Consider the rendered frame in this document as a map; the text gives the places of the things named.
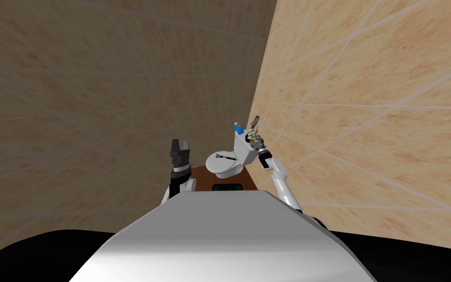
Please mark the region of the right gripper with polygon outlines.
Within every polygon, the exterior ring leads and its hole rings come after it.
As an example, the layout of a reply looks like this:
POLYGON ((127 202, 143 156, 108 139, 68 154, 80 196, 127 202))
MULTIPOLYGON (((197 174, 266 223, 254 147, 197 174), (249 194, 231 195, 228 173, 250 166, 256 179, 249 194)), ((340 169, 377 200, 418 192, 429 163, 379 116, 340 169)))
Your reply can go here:
POLYGON ((248 135, 248 143, 256 151, 256 153, 264 153, 267 151, 264 140, 257 133, 248 135))

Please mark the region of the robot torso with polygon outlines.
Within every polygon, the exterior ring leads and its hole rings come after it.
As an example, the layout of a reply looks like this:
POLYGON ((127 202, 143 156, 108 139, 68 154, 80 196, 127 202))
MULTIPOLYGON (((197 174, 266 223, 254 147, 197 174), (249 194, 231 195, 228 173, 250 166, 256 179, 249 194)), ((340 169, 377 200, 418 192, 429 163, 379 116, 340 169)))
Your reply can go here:
POLYGON ((70 282, 376 282, 335 235, 263 190, 182 192, 70 282))

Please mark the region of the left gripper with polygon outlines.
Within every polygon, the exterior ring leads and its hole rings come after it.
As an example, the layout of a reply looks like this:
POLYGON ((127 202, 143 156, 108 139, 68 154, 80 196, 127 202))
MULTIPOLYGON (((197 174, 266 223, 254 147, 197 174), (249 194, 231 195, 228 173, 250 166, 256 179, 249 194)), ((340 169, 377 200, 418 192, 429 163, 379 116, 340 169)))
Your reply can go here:
POLYGON ((178 139, 172 139, 170 157, 174 168, 183 167, 189 165, 190 149, 188 141, 184 141, 182 149, 180 149, 180 143, 178 139))

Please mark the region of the white toilet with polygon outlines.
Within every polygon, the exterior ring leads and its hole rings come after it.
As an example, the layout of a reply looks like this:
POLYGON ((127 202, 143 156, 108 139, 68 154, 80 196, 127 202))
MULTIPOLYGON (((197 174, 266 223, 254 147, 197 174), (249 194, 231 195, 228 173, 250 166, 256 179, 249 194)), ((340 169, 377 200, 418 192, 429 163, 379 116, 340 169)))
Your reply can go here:
POLYGON ((240 174, 243 168, 251 164, 257 157, 257 152, 250 142, 256 137, 255 129, 245 130, 241 135, 235 132, 233 150, 212 153, 205 162, 207 170, 219 179, 240 174))

